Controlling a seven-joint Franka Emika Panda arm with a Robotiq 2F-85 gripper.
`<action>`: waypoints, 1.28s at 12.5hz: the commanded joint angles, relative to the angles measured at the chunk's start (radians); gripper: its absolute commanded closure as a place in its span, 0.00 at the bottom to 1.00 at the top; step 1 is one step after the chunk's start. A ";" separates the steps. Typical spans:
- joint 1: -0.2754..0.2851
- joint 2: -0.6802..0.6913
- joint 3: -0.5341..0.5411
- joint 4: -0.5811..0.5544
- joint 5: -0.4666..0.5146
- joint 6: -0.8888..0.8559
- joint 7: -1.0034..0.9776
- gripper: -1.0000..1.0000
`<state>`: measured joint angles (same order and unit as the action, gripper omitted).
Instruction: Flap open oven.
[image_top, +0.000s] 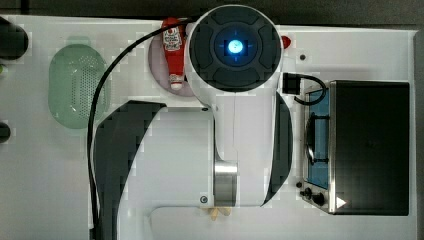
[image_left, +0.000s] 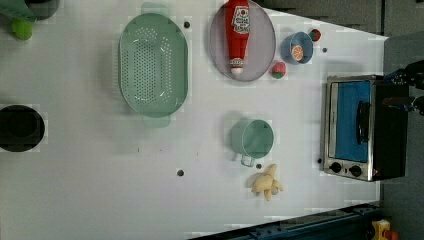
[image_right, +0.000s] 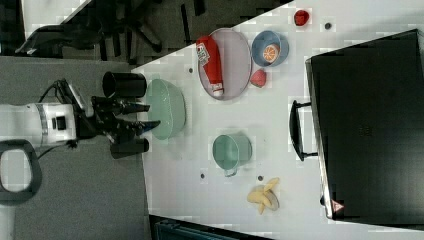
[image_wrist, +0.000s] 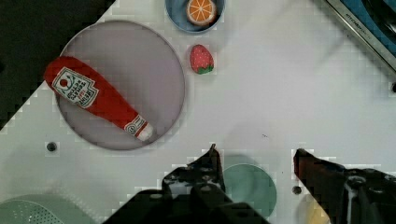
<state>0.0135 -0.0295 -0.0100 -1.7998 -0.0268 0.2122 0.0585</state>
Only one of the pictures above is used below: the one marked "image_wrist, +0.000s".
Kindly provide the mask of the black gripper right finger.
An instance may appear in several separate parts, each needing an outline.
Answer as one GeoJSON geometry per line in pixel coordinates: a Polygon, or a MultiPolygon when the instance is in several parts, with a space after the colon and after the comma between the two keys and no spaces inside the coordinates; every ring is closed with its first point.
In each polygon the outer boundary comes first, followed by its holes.
{"type": "Polygon", "coordinates": [[[294,173],[332,224],[396,224],[396,182],[376,169],[351,168],[299,148],[294,173]]]}

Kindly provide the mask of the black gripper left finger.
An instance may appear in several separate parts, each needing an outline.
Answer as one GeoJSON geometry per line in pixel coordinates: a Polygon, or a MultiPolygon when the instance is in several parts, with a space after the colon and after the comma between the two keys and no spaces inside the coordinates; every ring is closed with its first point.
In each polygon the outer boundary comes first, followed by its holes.
{"type": "Polygon", "coordinates": [[[225,190],[220,154],[215,144],[195,161],[177,167],[166,175],[162,180],[162,190],[176,198],[179,195],[189,195],[194,187],[203,184],[215,185],[222,191],[225,190]]]}

